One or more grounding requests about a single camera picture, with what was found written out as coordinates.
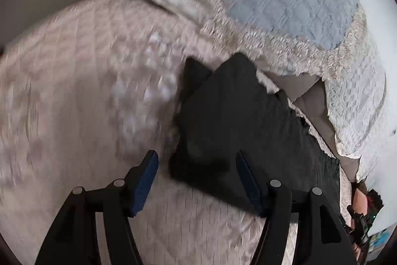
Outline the person's right hand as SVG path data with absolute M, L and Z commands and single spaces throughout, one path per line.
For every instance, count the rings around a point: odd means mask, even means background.
M 351 222 L 349 225 L 345 225 L 344 229 L 350 239 L 354 257 L 359 262 L 364 245 L 368 241 L 369 224 L 367 220 L 369 214 L 367 195 L 356 188 L 353 195 L 353 203 L 347 207 L 347 211 L 351 216 Z

